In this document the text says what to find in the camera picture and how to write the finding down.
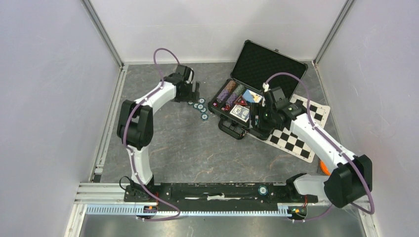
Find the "poker chip case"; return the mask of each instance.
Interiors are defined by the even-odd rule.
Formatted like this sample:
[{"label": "poker chip case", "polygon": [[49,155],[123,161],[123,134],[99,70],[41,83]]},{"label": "poker chip case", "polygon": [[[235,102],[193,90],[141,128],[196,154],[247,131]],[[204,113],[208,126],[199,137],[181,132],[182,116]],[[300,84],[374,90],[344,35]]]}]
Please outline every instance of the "poker chip case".
[{"label": "poker chip case", "polygon": [[[249,132],[266,140],[270,134],[250,128],[250,103],[261,103],[262,84],[271,75],[287,72],[302,78],[307,67],[307,64],[287,57],[278,50],[247,40],[230,78],[208,102],[208,110],[220,117],[218,128],[230,136],[242,139]],[[288,99],[292,97],[297,85],[298,82],[288,76],[277,76],[269,82],[270,88],[281,87]]]}]

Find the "red triangle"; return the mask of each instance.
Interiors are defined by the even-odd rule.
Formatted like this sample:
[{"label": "red triangle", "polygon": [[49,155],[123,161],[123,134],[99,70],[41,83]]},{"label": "red triangle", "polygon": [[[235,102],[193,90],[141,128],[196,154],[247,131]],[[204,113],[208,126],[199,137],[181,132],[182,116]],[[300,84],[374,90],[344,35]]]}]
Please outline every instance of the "red triangle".
[{"label": "red triangle", "polygon": [[243,95],[239,96],[236,101],[234,101],[234,104],[236,105],[242,105],[242,106],[247,106],[248,104],[246,103],[246,100],[243,98]]}]

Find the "stack of poker chips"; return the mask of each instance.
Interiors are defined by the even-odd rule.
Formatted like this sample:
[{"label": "stack of poker chips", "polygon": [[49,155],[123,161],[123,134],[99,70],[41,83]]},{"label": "stack of poker chips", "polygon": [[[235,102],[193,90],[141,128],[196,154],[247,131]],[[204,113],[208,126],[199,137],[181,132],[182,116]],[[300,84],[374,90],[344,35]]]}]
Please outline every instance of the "stack of poker chips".
[{"label": "stack of poker chips", "polygon": [[231,80],[227,83],[227,85],[224,87],[224,89],[220,92],[220,94],[217,96],[217,102],[221,103],[223,100],[230,94],[230,92],[233,90],[233,88],[236,86],[236,83]]},{"label": "stack of poker chips", "polygon": [[245,86],[244,85],[238,85],[237,88],[233,91],[233,93],[231,93],[230,97],[228,97],[227,101],[225,102],[225,104],[228,107],[232,107],[234,101],[236,101],[236,99],[245,91]]}]

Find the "case lid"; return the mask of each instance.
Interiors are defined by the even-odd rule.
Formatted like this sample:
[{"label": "case lid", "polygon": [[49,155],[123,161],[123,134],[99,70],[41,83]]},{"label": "case lid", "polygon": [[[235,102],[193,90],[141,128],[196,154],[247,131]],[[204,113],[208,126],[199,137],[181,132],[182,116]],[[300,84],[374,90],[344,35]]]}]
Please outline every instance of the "case lid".
[{"label": "case lid", "polygon": [[[247,40],[231,72],[231,78],[262,90],[262,84],[275,73],[286,72],[302,78],[306,71],[307,64]],[[269,88],[280,86],[288,99],[297,85],[298,81],[288,76],[277,76],[269,82]]]}]

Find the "white wall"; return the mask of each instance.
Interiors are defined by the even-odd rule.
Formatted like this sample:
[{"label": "white wall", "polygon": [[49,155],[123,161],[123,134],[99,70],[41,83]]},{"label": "white wall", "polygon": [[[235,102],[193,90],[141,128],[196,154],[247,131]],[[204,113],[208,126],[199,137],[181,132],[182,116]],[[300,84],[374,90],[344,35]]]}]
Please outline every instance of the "white wall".
[{"label": "white wall", "polygon": [[0,236],[63,236],[118,67],[79,0],[0,12]]},{"label": "white wall", "polygon": [[[181,61],[235,61],[245,40],[313,59],[345,0],[92,0],[126,62],[158,47]],[[160,61],[173,59],[159,55]]]},{"label": "white wall", "polygon": [[384,237],[417,236],[419,2],[356,1],[320,62],[343,144],[373,160]]}]

